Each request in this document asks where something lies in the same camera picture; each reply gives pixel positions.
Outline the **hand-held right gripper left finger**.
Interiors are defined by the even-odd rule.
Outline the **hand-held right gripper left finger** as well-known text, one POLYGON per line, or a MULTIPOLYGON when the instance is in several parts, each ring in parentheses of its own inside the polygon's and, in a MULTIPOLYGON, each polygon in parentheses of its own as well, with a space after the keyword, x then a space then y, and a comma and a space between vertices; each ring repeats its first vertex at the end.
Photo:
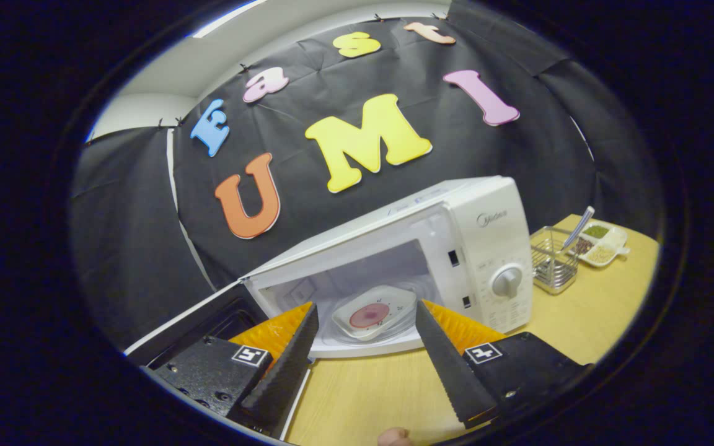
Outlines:
POLYGON ((143 372, 207 418, 280 435, 318 330, 317 305, 306 302, 230 339, 204 336, 143 372))

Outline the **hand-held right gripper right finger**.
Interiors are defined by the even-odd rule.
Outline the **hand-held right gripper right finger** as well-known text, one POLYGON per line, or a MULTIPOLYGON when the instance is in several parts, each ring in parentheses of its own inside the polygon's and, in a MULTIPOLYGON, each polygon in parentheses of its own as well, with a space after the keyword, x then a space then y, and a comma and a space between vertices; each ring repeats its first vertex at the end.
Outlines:
POLYGON ((431 301, 416 328, 458 420, 467 428, 520 418, 590 370, 530 332, 505 336, 431 301))

